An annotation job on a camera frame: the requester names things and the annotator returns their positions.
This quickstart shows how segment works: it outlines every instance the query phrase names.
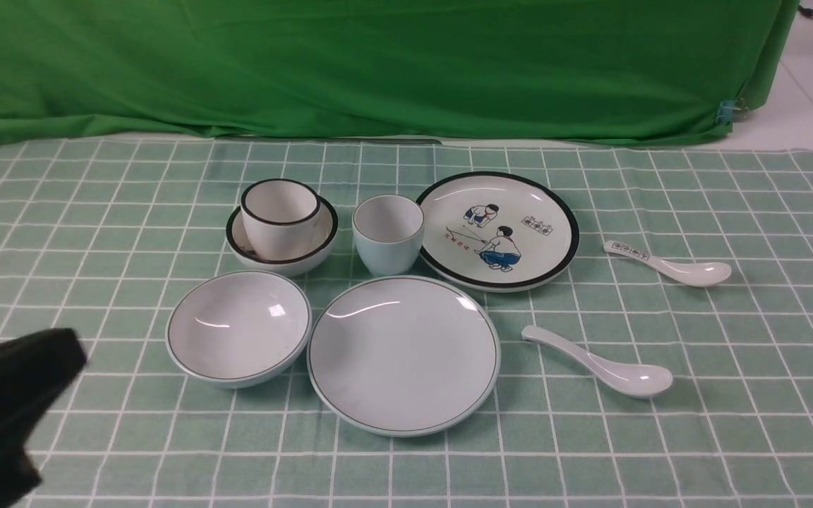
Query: plate rim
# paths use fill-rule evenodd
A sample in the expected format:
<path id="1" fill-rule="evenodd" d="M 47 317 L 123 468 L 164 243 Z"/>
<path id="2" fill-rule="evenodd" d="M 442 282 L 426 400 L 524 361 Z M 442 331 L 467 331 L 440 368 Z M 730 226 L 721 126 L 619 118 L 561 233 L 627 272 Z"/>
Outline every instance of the plate rim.
<path id="1" fill-rule="evenodd" d="M 343 296 L 348 295 L 352 291 L 358 289 L 362 286 L 368 286 L 370 284 L 383 282 L 386 280 L 393 280 L 393 279 L 409 279 L 409 280 L 419 280 L 420 282 L 431 283 L 436 286 L 441 286 L 444 289 L 450 290 L 451 292 L 456 293 L 459 296 L 463 296 L 468 298 L 472 303 L 475 303 L 476 309 L 478 314 L 485 320 L 485 325 L 488 326 L 488 331 L 490 331 L 490 338 L 494 344 L 494 368 L 491 372 L 491 377 L 488 379 L 488 385 L 485 387 L 484 392 L 478 396 L 478 399 L 475 402 L 472 402 L 468 408 L 465 408 L 459 415 L 455 416 L 454 418 L 448 419 L 448 421 L 441 422 L 439 424 L 432 425 L 431 427 L 426 428 L 416 428 L 415 430 L 390 430 L 389 428 L 379 428 L 375 427 L 374 425 L 367 424 L 362 421 L 358 421 L 342 411 L 340 408 L 335 406 L 331 401 L 329 401 L 328 397 L 319 387 L 319 383 L 316 382 L 315 373 L 313 372 L 313 339 L 315 338 L 315 331 L 319 325 L 319 322 L 322 322 L 322 318 L 328 313 L 328 309 L 330 309 L 335 302 L 341 299 Z M 380 436 L 387 436 L 387 437 L 419 437 L 419 436 L 427 436 L 429 434 L 435 434 L 436 432 L 440 432 L 442 430 L 446 430 L 446 428 L 454 427 L 454 425 L 464 421 L 464 419 L 470 417 L 472 413 L 478 411 L 478 408 L 481 408 L 484 405 L 485 401 L 487 401 L 488 397 L 491 396 L 491 393 L 494 392 L 494 388 L 497 384 L 498 378 L 500 377 L 500 363 L 501 363 L 501 348 L 500 348 L 500 338 L 498 337 L 497 328 L 494 326 L 494 322 L 491 321 L 490 316 L 485 311 L 483 306 L 479 305 L 474 298 L 467 295 L 458 287 L 451 286 L 448 283 L 445 283 L 441 280 L 431 279 L 431 277 L 421 277 L 421 276 L 411 276 L 410 274 L 396 274 L 396 276 L 390 277 L 378 277 L 378 279 L 371 279 L 364 282 L 357 284 L 356 286 L 349 287 L 348 289 L 344 290 L 338 296 L 335 296 L 335 299 L 332 299 L 328 306 L 322 311 L 322 314 L 319 315 L 315 319 L 315 326 L 313 326 L 313 335 L 310 337 L 309 344 L 306 347 L 306 370 L 309 374 L 309 382 L 312 384 L 315 393 L 319 396 L 319 399 L 325 404 L 329 409 L 332 409 L 335 414 L 337 414 L 343 421 L 347 421 L 351 425 L 355 425 L 355 427 L 360 428 L 361 430 L 365 430 L 367 432 L 371 432 L 372 434 L 377 434 Z"/>
<path id="2" fill-rule="evenodd" d="M 438 187 L 444 186 L 446 183 L 454 182 L 454 180 L 462 180 L 472 176 L 494 176 L 498 178 L 506 178 L 507 180 L 525 183 L 527 186 L 535 187 L 536 189 L 539 189 L 545 193 L 545 195 L 555 202 L 556 205 L 558 205 L 564 212 L 564 214 L 567 215 L 572 236 L 570 239 L 570 248 L 564 258 L 555 267 L 548 270 L 548 272 L 544 274 L 540 274 L 540 276 L 533 277 L 533 279 L 526 279 L 517 282 L 485 282 L 483 280 L 471 279 L 471 277 L 462 276 L 462 274 L 458 274 L 454 272 L 454 270 L 450 270 L 448 267 L 443 266 L 440 261 L 436 260 L 431 254 L 429 254 L 428 250 L 426 250 L 426 242 L 423 238 L 423 245 L 419 251 L 419 255 L 422 256 L 423 260 L 425 260 L 433 270 L 457 283 L 469 284 L 475 287 L 483 287 L 484 289 L 500 291 L 515 289 L 519 291 L 522 289 L 530 289 L 530 287 L 548 282 L 548 280 L 554 279 L 554 277 L 556 277 L 559 273 L 567 269 L 567 266 L 569 266 L 579 250 L 579 223 L 577 222 L 577 219 L 575 219 L 575 215 L 567 203 L 560 199 L 560 196 L 555 194 L 553 190 L 542 186 L 541 183 L 534 182 L 523 176 L 517 176 L 516 174 L 510 173 L 500 173 L 499 171 L 465 171 L 465 173 L 453 174 L 452 176 L 442 178 L 441 180 L 438 180 L 438 182 L 432 183 L 431 186 L 427 187 L 421 194 L 419 194 L 419 197 L 416 199 L 416 204 L 422 207 L 422 203 L 425 202 L 429 194 L 431 194 L 435 189 L 438 189 Z"/>

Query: decorated plate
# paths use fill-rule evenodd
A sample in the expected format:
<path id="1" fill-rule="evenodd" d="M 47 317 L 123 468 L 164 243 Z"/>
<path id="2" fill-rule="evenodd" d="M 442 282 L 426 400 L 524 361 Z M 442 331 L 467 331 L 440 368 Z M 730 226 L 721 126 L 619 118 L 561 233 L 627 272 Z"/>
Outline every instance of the decorated plate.
<path id="1" fill-rule="evenodd" d="M 577 252 L 579 226 L 567 203 L 520 176 L 456 174 L 416 201 L 426 215 L 423 259 L 462 286 L 530 289 L 554 279 Z"/>

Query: white bowl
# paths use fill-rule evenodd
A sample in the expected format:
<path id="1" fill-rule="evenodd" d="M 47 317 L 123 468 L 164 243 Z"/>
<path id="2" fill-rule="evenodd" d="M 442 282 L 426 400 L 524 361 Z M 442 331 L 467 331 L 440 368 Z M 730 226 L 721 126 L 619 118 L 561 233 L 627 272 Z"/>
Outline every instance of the white bowl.
<path id="1" fill-rule="evenodd" d="M 283 261 L 261 260 L 255 256 L 253 246 L 246 237 L 240 207 L 236 207 L 225 227 L 225 237 L 234 250 L 234 256 L 248 269 L 283 274 L 285 277 L 296 277 L 318 267 L 332 253 L 338 237 L 338 214 L 335 207 L 323 197 L 319 197 L 319 203 L 319 221 L 316 222 L 313 242 L 308 253 L 293 260 Z"/>
<path id="2" fill-rule="evenodd" d="M 279 274 L 241 271 L 187 293 L 168 320 L 168 354 L 185 373 L 242 388 L 287 369 L 306 348 L 306 294 Z"/>

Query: white spoon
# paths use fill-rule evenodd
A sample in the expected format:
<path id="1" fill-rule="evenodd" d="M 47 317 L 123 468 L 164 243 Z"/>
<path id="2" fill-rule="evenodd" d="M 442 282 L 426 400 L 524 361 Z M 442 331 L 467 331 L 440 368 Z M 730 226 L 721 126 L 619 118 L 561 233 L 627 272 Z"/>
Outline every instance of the white spoon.
<path id="1" fill-rule="evenodd" d="M 638 250 L 619 241 L 606 241 L 604 252 L 620 254 L 633 260 L 641 261 L 652 269 L 665 274 L 677 282 L 687 286 L 710 287 L 716 286 L 729 279 L 733 269 L 726 263 L 674 263 L 652 256 L 644 250 Z"/>
<path id="2" fill-rule="evenodd" d="M 616 363 L 604 360 L 596 354 L 589 353 L 554 332 L 538 326 L 526 326 L 522 329 L 522 338 L 533 343 L 545 344 L 564 351 L 578 363 L 583 364 L 598 379 L 610 388 L 623 395 L 636 399 L 648 399 L 665 392 L 673 384 L 673 374 L 657 365 L 638 363 Z"/>

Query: black rim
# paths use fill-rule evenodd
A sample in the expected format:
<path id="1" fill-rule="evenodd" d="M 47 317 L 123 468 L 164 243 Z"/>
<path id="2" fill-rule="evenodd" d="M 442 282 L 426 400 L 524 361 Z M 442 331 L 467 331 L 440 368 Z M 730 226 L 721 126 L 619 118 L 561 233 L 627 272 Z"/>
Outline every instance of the black rim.
<path id="1" fill-rule="evenodd" d="M 335 207 L 333 207 L 332 203 L 329 203 L 328 200 L 326 200 L 322 196 L 319 196 L 319 206 L 320 207 L 325 206 L 325 208 L 328 209 L 328 212 L 332 213 L 332 234 L 328 235 L 328 238 L 326 238 L 325 241 L 322 242 L 322 245 L 319 245 L 319 247 L 314 248 L 313 250 L 309 251 L 306 254 L 303 254 L 303 256 L 300 256 L 299 258 L 293 258 L 293 260 L 280 260 L 280 261 L 263 260 L 262 258 L 257 258 L 256 256 L 240 248 L 240 245 L 238 245 L 234 240 L 234 220 L 236 219 L 236 216 L 238 216 L 240 213 L 241 207 L 239 206 L 234 209 L 234 212 L 232 212 L 230 217 L 228 218 L 228 224 L 225 225 L 225 238 L 228 240 L 228 244 L 231 245 L 231 248 L 233 248 L 233 250 L 236 253 L 245 258 L 248 258 L 248 260 L 252 260 L 257 263 L 262 263 L 264 265 L 286 265 L 289 263 L 296 263 L 297 261 L 305 260 L 306 258 L 313 256 L 313 254 L 316 254 L 316 252 L 322 250 L 323 248 L 328 247 L 328 244 L 332 242 L 332 240 L 334 240 L 335 236 L 338 234 L 338 212 L 335 212 Z"/>
<path id="2" fill-rule="evenodd" d="M 253 190 L 256 186 L 261 186 L 261 184 L 269 182 L 290 182 L 296 183 L 298 186 L 306 188 L 306 190 L 308 190 L 310 193 L 313 194 L 313 196 L 315 196 L 315 209 L 313 209 L 313 211 L 310 212 L 309 215 L 303 217 L 303 219 L 297 219 L 296 221 L 291 222 L 269 221 L 269 219 L 264 219 L 262 217 L 259 217 L 255 213 L 252 213 L 251 211 L 249 211 L 248 208 L 246 208 L 246 194 L 249 194 L 249 192 Z M 246 215 L 251 216 L 253 219 L 257 219 L 257 221 L 262 222 L 264 224 L 271 224 L 273 226 L 291 226 L 294 224 L 299 224 L 300 222 L 309 221 L 309 219 L 315 217 L 316 213 L 319 213 L 320 206 L 322 206 L 319 203 L 320 199 L 322 198 L 319 197 L 319 194 L 315 193 L 315 190 L 313 190 L 312 187 L 307 186 L 307 184 L 305 183 L 297 182 L 297 180 L 289 180 L 287 178 L 269 178 L 268 180 L 260 180 L 257 183 L 253 183 L 252 186 L 246 187 L 246 189 L 243 190 L 243 193 L 240 194 L 240 210 L 243 210 L 246 213 Z"/>
<path id="3" fill-rule="evenodd" d="M 368 286 L 370 284 L 382 282 L 382 281 L 385 281 L 385 280 L 391 280 L 391 279 L 423 280 L 423 279 L 425 279 L 425 277 L 405 277 L 405 276 L 381 277 L 381 279 L 368 280 L 368 281 L 366 281 L 364 283 L 361 283 L 361 284 L 359 284 L 357 286 L 353 286 L 350 289 L 347 289 L 345 292 L 339 294 L 338 296 L 335 296 L 335 299 L 333 299 L 331 303 L 328 303 L 328 306 L 326 306 L 325 311 L 323 311 L 322 315 L 320 315 L 319 318 L 316 319 L 315 326 L 313 326 L 313 331 L 316 328 L 318 328 L 319 322 L 322 322 L 322 318 L 324 318 L 328 314 L 328 310 L 330 308 L 332 308 L 332 306 L 335 304 L 335 302 L 337 302 L 343 296 L 348 295 L 348 293 L 351 293 L 354 289 L 357 289 L 357 287 Z M 491 339 L 493 339 L 494 348 L 497 351 L 496 354 L 497 354 L 497 356 L 500 357 L 500 361 L 503 361 L 503 357 L 502 357 L 503 353 L 500 350 L 500 347 L 499 347 L 499 344 L 498 344 L 498 332 L 493 327 L 493 322 L 491 322 L 491 317 L 488 315 L 487 312 L 485 312 L 485 309 L 483 309 L 478 304 L 478 302 L 476 302 L 474 299 L 472 299 L 471 296 L 466 295 L 460 289 L 456 289 L 456 287 L 448 287 L 445 283 L 438 282 L 438 281 L 436 281 L 434 279 L 423 280 L 423 282 L 431 282 L 431 283 L 434 283 L 434 284 L 436 284 L 438 286 L 443 287 L 444 289 L 446 289 L 448 291 L 451 291 L 452 293 L 455 293 L 458 296 L 469 297 L 469 299 L 472 302 L 475 303 L 476 309 L 478 310 L 478 314 L 484 316 L 485 325 L 488 326 L 488 331 L 491 333 Z M 454 418 L 449 419 L 448 421 L 441 422 L 441 423 L 439 423 L 437 425 L 432 425 L 432 427 L 413 428 L 413 430 L 390 430 L 390 428 L 381 428 L 381 427 L 377 427 L 376 425 L 367 424 L 364 421 L 359 421 L 357 418 L 353 418 L 351 415 L 349 415 L 346 412 L 342 411 L 340 408 L 338 408 L 334 404 L 332 404 L 332 405 L 335 406 L 336 411 L 340 412 L 343 415 L 346 415 L 347 418 L 352 419 L 353 421 L 357 422 L 359 425 L 364 425 L 365 427 L 368 427 L 368 428 L 374 428 L 374 430 L 379 430 L 379 431 L 382 431 L 382 432 L 397 432 L 398 434 L 404 434 L 404 433 L 415 433 L 415 432 L 423 432 L 423 431 L 427 431 L 427 430 L 432 430 L 432 428 L 439 428 L 439 427 L 442 427 L 442 425 L 445 425 L 445 427 L 443 427 L 443 428 L 447 428 L 446 425 L 448 425 L 450 422 L 454 421 L 455 419 L 458 419 L 458 418 L 461 418 L 462 416 L 464 416 L 467 411 L 470 411 L 470 408 L 472 408 L 472 407 L 474 407 L 475 405 L 478 404 L 478 401 L 480 401 L 480 399 L 487 398 L 487 397 L 489 397 L 491 395 L 491 393 L 494 392 L 494 389 L 492 389 L 489 392 L 488 387 L 493 385 L 494 379 L 497 378 L 498 373 L 500 372 L 500 363 L 498 363 L 496 361 L 495 365 L 496 365 L 496 368 L 495 368 L 494 372 L 491 373 L 491 377 L 490 377 L 490 379 L 488 379 L 488 384 L 485 386 L 486 393 L 484 393 L 483 395 L 481 395 L 477 399 L 475 399 L 475 401 L 472 402 L 472 405 L 470 405 L 468 408 L 465 408 L 459 415 L 455 416 Z M 322 387 L 319 386 L 319 382 L 318 382 L 318 380 L 316 380 L 315 374 L 313 373 L 313 340 L 312 340 L 312 337 L 310 337 L 309 344 L 306 345 L 306 370 L 309 373 L 310 383 L 312 383 L 313 388 L 317 392 L 322 393 L 322 397 L 324 399 L 326 399 L 326 401 L 330 401 L 330 397 L 328 396 L 327 393 L 325 393 L 325 390 L 322 390 Z"/>
<path id="4" fill-rule="evenodd" d="M 416 199 L 417 205 L 422 206 L 422 203 L 425 202 L 429 194 L 431 194 L 435 189 L 438 189 L 438 187 L 443 186 L 443 184 L 451 183 L 454 180 L 471 178 L 472 176 L 494 176 L 498 178 L 516 180 L 517 182 L 525 183 L 527 186 L 532 186 L 539 189 L 553 202 L 557 203 L 560 209 L 564 211 L 565 215 L 567 215 L 567 220 L 570 223 L 570 232 L 573 236 L 573 238 L 570 240 L 570 248 L 567 251 L 567 256 L 565 256 L 555 267 L 548 270 L 548 272 L 545 274 L 540 274 L 540 276 L 534 277 L 533 279 L 521 280 L 519 282 L 483 282 L 481 280 L 470 279 L 470 277 L 462 276 L 462 274 L 458 274 L 454 272 L 454 270 L 450 270 L 448 267 L 439 263 L 438 260 L 433 258 L 432 255 L 428 253 L 425 244 L 423 244 L 422 250 L 420 250 L 419 253 L 422 255 L 422 258 L 426 261 L 426 263 L 431 265 L 433 269 L 437 270 L 439 273 L 446 274 L 446 276 L 451 277 L 453 280 L 457 280 L 472 286 L 490 287 L 490 289 L 520 289 L 520 287 L 535 286 L 540 282 L 552 279 L 552 277 L 556 276 L 558 273 L 561 273 L 567 267 L 567 265 L 570 264 L 570 261 L 573 260 L 575 253 L 577 253 L 577 249 L 579 248 L 579 225 L 575 219 L 575 216 L 573 215 L 573 211 L 571 211 L 570 207 L 567 206 L 567 203 L 565 203 L 564 200 L 558 197 L 558 194 L 555 194 L 551 189 L 548 189 L 548 187 L 533 182 L 528 178 L 515 176 L 515 174 L 498 173 L 497 171 L 471 171 L 471 173 L 455 174 L 454 176 L 448 176 L 443 180 L 439 180 L 438 182 L 433 183 L 432 186 L 428 187 L 425 192 L 422 192 L 419 199 Z"/>

